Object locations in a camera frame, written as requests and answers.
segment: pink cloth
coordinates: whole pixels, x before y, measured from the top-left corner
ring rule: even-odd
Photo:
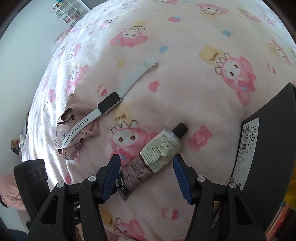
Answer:
[[[18,210],[26,210],[13,173],[0,178],[0,195],[7,206]]]
[[[65,149],[62,148],[62,141],[69,131],[93,110],[90,103],[76,98],[73,93],[68,96],[65,111],[57,121],[55,138],[55,148],[64,160],[73,160],[84,140],[99,135],[99,122],[96,119],[82,129]]]

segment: white smartwatch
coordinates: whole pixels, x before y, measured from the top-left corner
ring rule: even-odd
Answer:
[[[131,89],[131,87],[138,81],[143,74],[145,74],[149,69],[153,67],[158,67],[158,63],[150,58],[144,61],[144,63],[138,68],[134,69],[129,77],[124,81],[123,85],[118,91],[112,92],[105,99],[103,99],[99,104],[98,108],[89,113],[85,118],[79,121],[70,132],[66,135],[62,141],[62,147],[66,148],[69,143],[74,139],[74,137],[89,123],[99,118],[102,115],[106,115],[109,111],[114,109],[117,105],[122,102],[123,97]]]

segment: blue rubber grip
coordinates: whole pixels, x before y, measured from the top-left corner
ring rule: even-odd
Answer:
[[[119,170],[120,170],[120,157],[117,156],[103,185],[102,199],[104,202],[106,202],[112,195],[112,191],[113,191],[114,184],[117,179]]]
[[[191,190],[190,190],[190,184],[189,181],[178,161],[177,157],[173,158],[173,168],[175,175],[177,177],[179,187],[181,189],[183,198],[190,203],[192,201],[192,195],[191,195]]]

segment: white wall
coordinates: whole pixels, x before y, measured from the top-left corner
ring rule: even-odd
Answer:
[[[53,42],[68,28],[50,10],[54,0],[32,0],[12,21],[0,40],[0,176],[21,162],[10,150],[17,139],[35,91],[55,51]],[[16,210],[0,205],[10,229],[24,230]]]

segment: cartoon print blanket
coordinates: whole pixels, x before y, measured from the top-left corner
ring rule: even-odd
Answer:
[[[183,122],[180,153],[198,174],[227,184],[241,122],[288,82],[296,84],[296,46],[277,16],[257,0],[110,0],[88,13],[53,55],[30,111],[23,161],[43,158],[51,188],[78,183],[112,154],[127,165],[157,133]],[[98,121],[72,161],[54,148],[67,96],[93,107],[117,91],[147,57],[148,71],[123,102]],[[193,212],[172,164],[123,201],[102,206],[108,236],[183,240]]]

